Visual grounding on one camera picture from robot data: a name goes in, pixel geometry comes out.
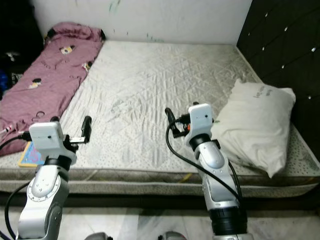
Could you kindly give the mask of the grey robot left leg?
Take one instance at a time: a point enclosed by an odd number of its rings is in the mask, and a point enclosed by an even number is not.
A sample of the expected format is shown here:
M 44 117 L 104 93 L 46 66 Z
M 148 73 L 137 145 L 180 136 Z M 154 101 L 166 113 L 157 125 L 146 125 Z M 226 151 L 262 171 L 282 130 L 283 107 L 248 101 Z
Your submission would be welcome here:
M 108 234 L 103 231 L 92 233 L 88 235 L 84 240 L 113 240 Z

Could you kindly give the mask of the pink cartoon print blanket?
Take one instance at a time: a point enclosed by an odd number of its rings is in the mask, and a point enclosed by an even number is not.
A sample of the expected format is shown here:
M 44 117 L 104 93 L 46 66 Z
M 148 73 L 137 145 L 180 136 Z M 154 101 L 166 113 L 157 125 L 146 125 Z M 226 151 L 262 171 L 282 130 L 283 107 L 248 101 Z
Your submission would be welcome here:
M 25 141 L 13 138 L 33 123 L 62 116 L 105 41 L 98 27 L 60 22 L 50 28 L 39 57 L 0 100 L 1 156 L 25 148 Z

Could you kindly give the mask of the beige pillow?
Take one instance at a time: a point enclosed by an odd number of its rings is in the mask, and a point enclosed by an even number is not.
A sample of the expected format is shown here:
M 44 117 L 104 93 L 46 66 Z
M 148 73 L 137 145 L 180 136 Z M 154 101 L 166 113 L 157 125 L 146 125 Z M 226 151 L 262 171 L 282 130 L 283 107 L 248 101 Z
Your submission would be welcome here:
M 213 123 L 212 136 L 233 160 L 274 178 L 287 162 L 295 102 L 290 87 L 237 79 Z

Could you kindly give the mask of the black tufted headboard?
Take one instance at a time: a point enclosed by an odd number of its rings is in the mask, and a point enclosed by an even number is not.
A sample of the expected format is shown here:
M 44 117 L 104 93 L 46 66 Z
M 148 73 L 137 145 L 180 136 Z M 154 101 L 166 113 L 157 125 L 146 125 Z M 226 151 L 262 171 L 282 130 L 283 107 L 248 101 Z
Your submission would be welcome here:
M 320 149 L 320 0 L 253 0 L 238 49 L 268 85 L 292 89 L 292 123 Z

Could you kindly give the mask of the blue bag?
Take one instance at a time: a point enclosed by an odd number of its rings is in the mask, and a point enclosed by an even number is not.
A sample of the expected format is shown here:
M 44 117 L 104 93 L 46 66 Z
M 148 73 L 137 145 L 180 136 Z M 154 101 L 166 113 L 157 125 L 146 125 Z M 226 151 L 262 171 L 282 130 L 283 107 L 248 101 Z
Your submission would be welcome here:
M 11 73 L 0 70 L 0 91 L 4 95 L 5 92 L 13 87 L 13 78 Z

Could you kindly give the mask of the black bag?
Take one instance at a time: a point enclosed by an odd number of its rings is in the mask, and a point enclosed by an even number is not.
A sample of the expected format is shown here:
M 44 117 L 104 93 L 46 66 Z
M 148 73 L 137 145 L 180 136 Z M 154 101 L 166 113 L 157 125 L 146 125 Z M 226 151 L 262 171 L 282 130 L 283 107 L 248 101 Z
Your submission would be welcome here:
M 26 60 L 25 55 L 16 51 L 7 51 L 0 58 L 0 70 L 12 75 L 13 86 L 25 72 Z

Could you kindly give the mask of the grey robot right leg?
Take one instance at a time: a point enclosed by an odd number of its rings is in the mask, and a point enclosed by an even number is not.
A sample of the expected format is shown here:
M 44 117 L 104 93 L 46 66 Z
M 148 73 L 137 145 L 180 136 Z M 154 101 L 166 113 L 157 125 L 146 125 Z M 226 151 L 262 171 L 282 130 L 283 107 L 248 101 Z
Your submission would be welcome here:
M 187 238 L 177 231 L 165 231 L 157 237 L 157 240 L 187 240 Z

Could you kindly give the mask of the colourful yellow framed board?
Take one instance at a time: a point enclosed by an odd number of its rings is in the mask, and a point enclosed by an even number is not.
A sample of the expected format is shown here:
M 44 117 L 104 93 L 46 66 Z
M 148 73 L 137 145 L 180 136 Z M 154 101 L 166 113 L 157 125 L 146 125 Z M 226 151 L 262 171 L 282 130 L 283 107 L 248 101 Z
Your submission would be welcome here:
M 36 168 L 44 163 L 45 159 L 42 158 L 41 153 L 39 153 L 34 144 L 29 141 L 27 142 L 17 165 L 23 168 Z

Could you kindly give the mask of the grey robot leg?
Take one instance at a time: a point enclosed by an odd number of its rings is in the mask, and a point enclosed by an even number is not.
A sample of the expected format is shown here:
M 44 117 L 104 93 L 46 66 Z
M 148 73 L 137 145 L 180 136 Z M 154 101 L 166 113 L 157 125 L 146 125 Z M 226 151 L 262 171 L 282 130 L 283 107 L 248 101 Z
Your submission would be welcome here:
M 108 234 L 103 231 L 92 233 L 88 235 L 84 240 L 113 240 Z
M 187 240 L 187 238 L 177 231 L 165 231 L 157 237 L 157 240 Z

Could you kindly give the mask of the beige quilted mattress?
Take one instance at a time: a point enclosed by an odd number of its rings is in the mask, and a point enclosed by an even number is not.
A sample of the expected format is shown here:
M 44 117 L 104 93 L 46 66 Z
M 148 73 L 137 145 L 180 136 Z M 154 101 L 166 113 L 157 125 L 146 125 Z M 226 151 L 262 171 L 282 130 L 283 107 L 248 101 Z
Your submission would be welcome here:
M 79 134 L 87 115 L 93 119 L 69 172 L 70 191 L 202 196 L 197 170 L 166 146 L 165 108 L 179 115 L 207 103 L 218 115 L 237 79 L 261 82 L 233 45 L 105 42 L 59 117 L 67 135 Z M 35 176 L 34 168 L 18 166 L 23 151 L 1 156 L 2 192 Z

